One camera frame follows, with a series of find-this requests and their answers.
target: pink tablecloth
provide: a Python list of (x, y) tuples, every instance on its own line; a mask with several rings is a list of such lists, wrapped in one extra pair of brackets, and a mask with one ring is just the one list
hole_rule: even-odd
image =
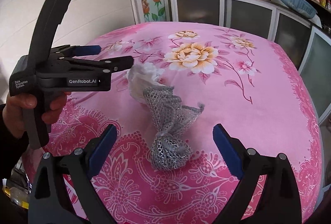
[[(191, 160), (161, 172), (150, 164), (156, 133), (150, 112), (130, 97), (125, 72), (113, 74), (109, 92), (72, 93), (44, 150), (68, 154), (114, 124), (118, 140), (92, 183), (118, 223), (212, 223), (238, 183), (213, 142), (217, 123), (262, 155), (284, 152), (297, 178), (303, 219), (311, 215), (321, 182), (319, 129), (302, 79), (279, 45), (224, 27), (175, 22), (119, 29), (89, 44), (102, 52), (87, 59), (132, 55), (135, 63), (154, 66), (160, 83), (174, 86), (185, 105), (206, 105), (183, 137), (194, 148)], [(30, 178), (42, 152), (24, 158)], [(254, 212), (264, 181), (261, 176), (245, 217)]]

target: gray mesh fabric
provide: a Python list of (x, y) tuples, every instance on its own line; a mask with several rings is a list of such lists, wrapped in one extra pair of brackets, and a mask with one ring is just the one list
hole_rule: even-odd
[(152, 166), (170, 171), (185, 166), (192, 155), (191, 147), (180, 138), (204, 109), (183, 106), (173, 95), (174, 87), (152, 86), (143, 91), (146, 104), (158, 130), (151, 147)]

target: white wall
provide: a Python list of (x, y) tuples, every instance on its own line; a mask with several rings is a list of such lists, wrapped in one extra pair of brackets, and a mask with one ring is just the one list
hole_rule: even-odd
[[(0, 61), (9, 78), (28, 53), (34, 26), (45, 0), (0, 0)], [(85, 45), (90, 40), (134, 24), (130, 0), (72, 0), (54, 38), (54, 46)]]

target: silver bolt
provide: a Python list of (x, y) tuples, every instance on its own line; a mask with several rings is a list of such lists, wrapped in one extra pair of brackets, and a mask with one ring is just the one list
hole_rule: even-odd
[(249, 149), (247, 149), (247, 153), (248, 153), (248, 155), (255, 155), (256, 154), (256, 151), (255, 151), (255, 149), (251, 149), (251, 148), (249, 148)]
[(50, 156), (51, 154), (49, 152), (45, 152), (42, 157), (47, 160)]
[(286, 155), (285, 155), (284, 153), (280, 153), (280, 154), (279, 154), (279, 157), (280, 157), (280, 159), (283, 160), (283, 161), (286, 160)]
[(82, 150), (81, 148), (77, 148), (77, 149), (75, 149), (75, 150), (73, 151), (73, 153), (74, 153), (75, 155), (80, 155), (80, 154), (83, 153), (83, 150)]

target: green leaf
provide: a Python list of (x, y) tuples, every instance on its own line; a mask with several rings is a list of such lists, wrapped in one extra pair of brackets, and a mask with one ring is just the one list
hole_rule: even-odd
[(158, 16), (157, 16), (156, 14), (152, 13), (152, 19), (153, 19), (154, 21), (157, 21), (157, 20), (158, 20)]
[(164, 13), (165, 13), (165, 7), (160, 8), (160, 10), (158, 11), (158, 15), (161, 17)]

